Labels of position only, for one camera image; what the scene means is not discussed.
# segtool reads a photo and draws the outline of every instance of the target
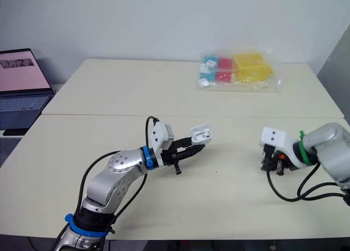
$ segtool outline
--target blue ring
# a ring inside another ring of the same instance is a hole
[[[148,169],[153,170],[154,169],[153,161],[151,159],[151,156],[149,156],[148,148],[147,148],[147,146],[144,146],[142,148],[143,148],[144,156],[146,157],[146,165],[147,165]]]
[[[93,232],[93,231],[85,231],[83,229],[78,228],[75,224],[74,224],[74,220],[73,220],[73,215],[72,214],[67,214],[65,217],[65,221],[67,221],[71,227],[71,229],[80,235],[83,236],[91,236],[91,237],[104,237],[108,235],[108,232]]]

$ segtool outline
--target blue block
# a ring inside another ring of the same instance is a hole
[[[218,68],[218,58],[213,56],[206,56],[204,59],[204,64],[207,65],[209,73],[201,72],[200,77],[206,78],[207,80],[215,81],[215,75]]]

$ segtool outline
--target floor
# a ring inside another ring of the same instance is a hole
[[[51,238],[31,238],[37,251],[47,251]],[[104,251],[108,251],[106,242]],[[27,237],[0,235],[1,251],[35,251]],[[256,241],[111,241],[111,251],[350,251],[350,237],[317,240]]]

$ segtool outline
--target red block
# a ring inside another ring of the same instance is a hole
[[[219,58],[217,73],[215,75],[216,81],[231,82],[232,63],[232,59]]]

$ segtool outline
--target black cable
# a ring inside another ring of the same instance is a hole
[[[149,124],[149,120],[153,119],[158,121],[158,119],[154,116],[149,116],[146,120],[146,125],[145,125],[145,139],[146,139],[146,146],[148,148],[148,124]],[[122,209],[113,217],[113,219],[111,220],[111,222],[109,223],[108,227],[111,227],[115,221],[120,217],[120,215],[124,212],[124,210],[131,204],[131,202],[136,198],[136,196],[140,193],[140,191],[142,190],[144,184],[146,183],[147,180],[147,174],[145,174],[143,176],[143,180],[142,183],[140,185],[140,187],[137,189],[137,191],[134,193],[134,195],[130,198],[130,200],[122,207]]]
[[[64,228],[62,228],[61,232],[59,233],[59,235],[56,237],[54,243],[51,246],[51,251],[55,250],[56,245],[58,244],[59,240],[61,239],[63,233],[67,230],[67,228],[69,227],[69,223],[67,223]]]
[[[149,124],[149,120],[153,119],[153,120],[158,120],[156,117],[154,116],[149,116],[146,120],[146,127],[145,127],[145,137],[146,137],[146,146],[148,148],[148,124]]]
[[[128,207],[131,202],[135,199],[135,197],[138,195],[138,193],[141,191],[141,189],[143,188],[144,184],[146,183],[146,179],[147,179],[147,174],[145,174],[143,176],[143,180],[142,183],[140,185],[140,187],[137,189],[136,193],[134,193],[134,195],[130,198],[130,200],[123,206],[123,208],[113,217],[112,221],[109,223],[109,227],[111,225],[113,225],[115,223],[115,221],[118,219],[118,217],[120,217],[120,215],[122,214],[122,212],[124,212],[124,210],[126,209],[126,207]]]
[[[272,181],[271,181],[271,177],[270,177],[270,170],[268,168],[266,168],[266,175],[267,175],[267,181],[269,182],[269,185],[272,189],[272,191],[281,199],[287,201],[287,202],[296,202],[299,201],[301,198],[298,196],[296,198],[286,198],[283,195],[281,195],[276,188],[273,186]]]
[[[104,249],[104,242],[105,241],[106,241],[106,237],[104,236],[104,237],[101,238],[100,251],[103,251],[103,249]]]
[[[316,173],[316,171],[319,169],[320,165],[321,165],[321,164],[320,164],[319,162],[317,162],[316,165],[315,165],[315,167],[314,167],[314,169],[312,169],[312,171],[311,171],[311,172],[305,177],[305,179],[301,182],[301,184],[299,185],[299,188],[297,189],[297,192],[296,192],[296,194],[297,194],[298,196],[300,196],[302,188],[303,188],[304,185],[307,183],[307,181]]]
[[[154,116],[150,116],[147,118],[146,120],[146,127],[145,127],[145,137],[146,137],[146,146],[148,147],[148,124],[149,124],[149,120],[153,119],[153,120],[158,120],[156,117]],[[110,152],[108,154],[104,154],[101,157],[99,157],[98,159],[96,159],[85,171],[83,178],[81,179],[81,183],[80,183],[80,188],[79,188],[79,196],[78,196],[78,203],[77,203],[77,207],[75,209],[74,215],[77,215],[79,210],[80,210],[80,206],[81,206],[81,202],[83,200],[83,191],[84,191],[84,185],[85,185],[85,181],[86,178],[89,174],[89,172],[91,171],[91,169],[95,166],[95,164],[97,164],[99,161],[101,161],[102,159],[104,159],[107,156],[113,155],[118,153],[119,151],[113,151]],[[108,227],[110,227],[111,225],[113,225],[115,223],[115,221],[117,220],[117,218],[122,214],[122,212],[131,204],[131,202],[135,199],[135,197],[138,195],[138,193],[141,191],[141,189],[143,188],[144,184],[146,183],[146,179],[147,179],[147,174],[144,175],[142,183],[140,185],[140,187],[137,189],[137,191],[135,192],[135,194],[130,198],[130,200],[123,206],[123,208],[113,217],[112,221],[109,223]],[[52,251],[54,250],[54,248],[56,247],[57,243],[59,242],[59,240],[61,239],[63,233],[65,232],[65,230],[68,228],[69,224],[67,223],[66,226],[64,226],[64,228],[61,230],[61,232],[59,233],[59,235],[57,236],[54,244],[52,245]],[[102,237],[101,238],[101,248],[100,250],[103,251],[103,247],[104,247],[104,242],[106,240],[106,237]]]
[[[83,178],[81,179],[81,183],[80,183],[80,189],[79,189],[79,196],[78,196],[78,204],[77,204],[77,207],[75,209],[75,212],[74,212],[74,215],[77,215],[79,210],[80,210],[80,206],[81,206],[81,202],[83,200],[83,191],[84,191],[84,185],[85,185],[85,180],[89,174],[89,172],[91,171],[91,169],[99,162],[101,161],[103,158],[107,157],[107,156],[110,156],[110,155],[113,155],[113,154],[116,154],[117,152],[119,151],[111,151],[110,153],[108,154],[104,154],[102,155],[101,157],[99,157],[98,159],[96,159],[90,166],[89,168],[86,169],[84,175],[83,175]]]
[[[29,244],[31,245],[31,247],[33,248],[33,250],[35,250],[35,251],[39,251],[35,246],[34,246],[34,244],[33,244],[33,242],[32,242],[32,240],[31,240],[31,238],[29,237],[29,236],[27,236],[27,239],[28,239],[28,242],[29,242]]]
[[[320,167],[320,163],[318,162],[315,166],[315,168],[307,175],[307,177],[305,177],[305,179],[301,182],[301,184],[299,185],[299,188],[297,190],[297,197],[296,198],[286,198],[284,197],[283,195],[281,195],[277,189],[273,186],[272,184],[272,180],[271,180],[271,177],[270,177],[270,170],[269,168],[267,167],[266,168],[266,176],[267,176],[267,180],[269,182],[269,185],[272,189],[272,191],[281,199],[287,201],[287,202],[297,202],[299,200],[305,200],[305,201],[314,201],[314,200],[319,200],[319,199],[323,199],[323,198],[326,198],[326,197],[332,197],[332,196],[338,196],[338,197],[342,197],[342,198],[345,198],[346,195],[344,194],[338,194],[336,192],[330,192],[330,193],[327,193],[327,194],[321,194],[321,195],[317,195],[317,196],[313,196],[313,197],[306,197],[307,195],[309,195],[310,193],[314,192],[316,189],[318,188],[321,188],[323,186],[328,186],[328,185],[337,185],[336,183],[321,183],[321,184],[318,184],[318,185],[315,185],[313,187],[311,187],[310,189],[308,189],[305,193],[303,194],[300,194],[301,193],[301,190],[302,188],[304,187],[304,185],[306,184],[306,182],[315,174],[315,172],[317,171],[317,169],[319,169]]]

